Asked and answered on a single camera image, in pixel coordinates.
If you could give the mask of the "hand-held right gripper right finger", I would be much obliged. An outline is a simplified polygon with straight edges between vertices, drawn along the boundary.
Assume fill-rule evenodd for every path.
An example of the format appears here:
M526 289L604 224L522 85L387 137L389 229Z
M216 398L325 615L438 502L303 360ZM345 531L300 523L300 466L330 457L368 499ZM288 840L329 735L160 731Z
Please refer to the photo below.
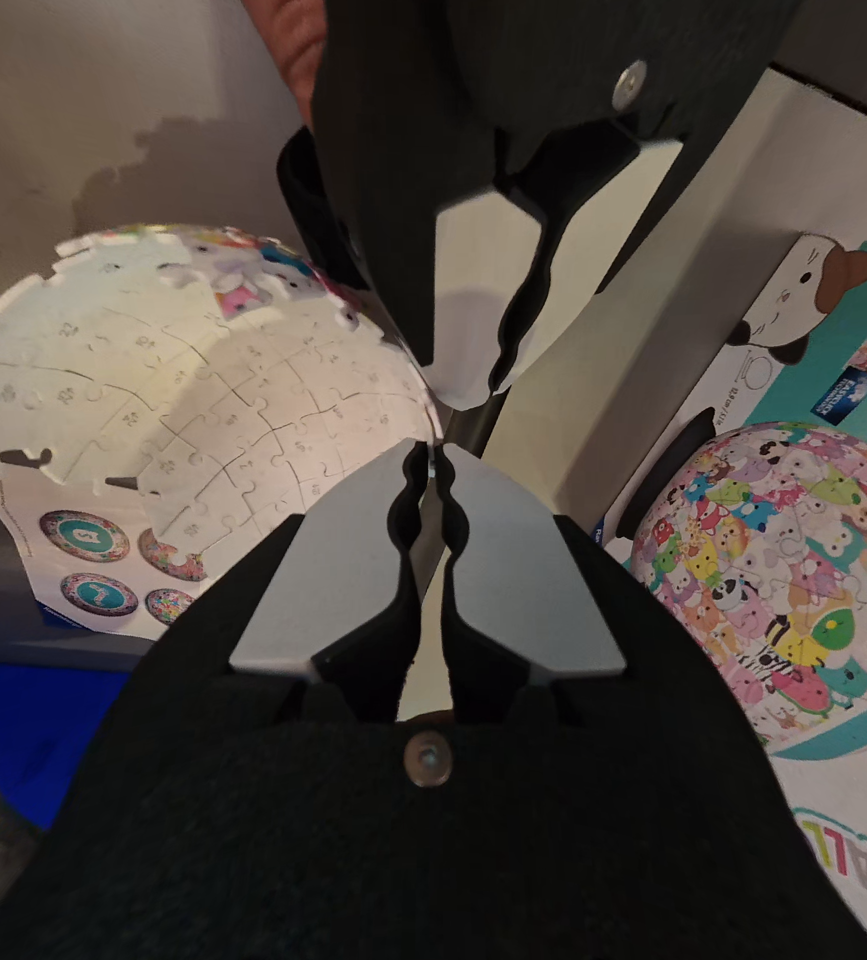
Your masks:
M627 660L548 507L456 444L435 450L434 469L454 718L497 724L526 689L621 676Z

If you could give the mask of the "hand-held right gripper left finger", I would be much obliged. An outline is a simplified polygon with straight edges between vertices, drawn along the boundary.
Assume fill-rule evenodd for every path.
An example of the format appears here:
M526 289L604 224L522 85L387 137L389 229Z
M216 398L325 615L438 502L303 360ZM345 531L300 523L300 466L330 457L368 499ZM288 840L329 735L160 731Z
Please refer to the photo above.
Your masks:
M229 656L235 673L332 685L357 719L396 720L420 642L411 550L429 466L427 442L404 439L304 514Z

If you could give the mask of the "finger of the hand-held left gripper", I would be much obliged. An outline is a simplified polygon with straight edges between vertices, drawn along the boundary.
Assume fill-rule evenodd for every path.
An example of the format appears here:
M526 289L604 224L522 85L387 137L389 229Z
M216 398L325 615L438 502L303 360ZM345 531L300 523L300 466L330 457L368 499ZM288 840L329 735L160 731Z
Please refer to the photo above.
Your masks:
M501 324L534 267L542 231L538 208L518 187L489 187L437 213L432 359L421 374L452 410L493 396Z
M491 394L512 383L589 304L680 156L678 139L554 137L504 186L540 236L499 321Z

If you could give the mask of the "colourful puzzle ball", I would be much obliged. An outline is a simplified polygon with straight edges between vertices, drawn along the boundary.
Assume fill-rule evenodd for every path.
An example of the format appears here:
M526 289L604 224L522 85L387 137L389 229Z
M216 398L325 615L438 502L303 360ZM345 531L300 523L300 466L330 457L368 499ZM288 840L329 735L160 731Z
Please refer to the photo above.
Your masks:
M0 295L1 456L98 496L133 479L157 541L219 577L440 418L351 294L270 237L135 224Z

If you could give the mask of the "white puzzle box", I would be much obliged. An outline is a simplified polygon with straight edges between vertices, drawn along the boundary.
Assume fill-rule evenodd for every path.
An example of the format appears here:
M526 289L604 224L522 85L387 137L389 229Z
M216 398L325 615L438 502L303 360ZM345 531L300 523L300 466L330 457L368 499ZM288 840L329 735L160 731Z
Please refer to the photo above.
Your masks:
M802 234L598 523L867 929L867 241Z

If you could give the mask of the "puzzle instruction leaflet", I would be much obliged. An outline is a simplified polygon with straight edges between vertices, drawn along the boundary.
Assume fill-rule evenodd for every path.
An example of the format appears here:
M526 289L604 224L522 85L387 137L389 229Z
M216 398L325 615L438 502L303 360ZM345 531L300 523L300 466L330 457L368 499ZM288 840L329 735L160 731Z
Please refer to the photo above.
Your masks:
M46 621L156 642L210 587L200 554L160 541L139 493L0 465L0 520Z

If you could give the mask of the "person's left hand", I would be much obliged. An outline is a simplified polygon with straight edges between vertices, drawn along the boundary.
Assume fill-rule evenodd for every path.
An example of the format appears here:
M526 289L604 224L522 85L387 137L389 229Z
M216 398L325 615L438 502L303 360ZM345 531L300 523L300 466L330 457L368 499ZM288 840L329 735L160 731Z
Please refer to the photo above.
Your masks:
M324 1L242 1L254 28L305 126L312 131L312 102L328 23Z

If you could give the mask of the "blue plastic bin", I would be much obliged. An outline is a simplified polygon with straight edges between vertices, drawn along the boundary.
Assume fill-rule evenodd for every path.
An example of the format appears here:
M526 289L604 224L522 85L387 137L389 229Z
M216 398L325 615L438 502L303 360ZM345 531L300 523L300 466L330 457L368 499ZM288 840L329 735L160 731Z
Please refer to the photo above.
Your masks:
M46 830L129 673L0 663L0 793Z

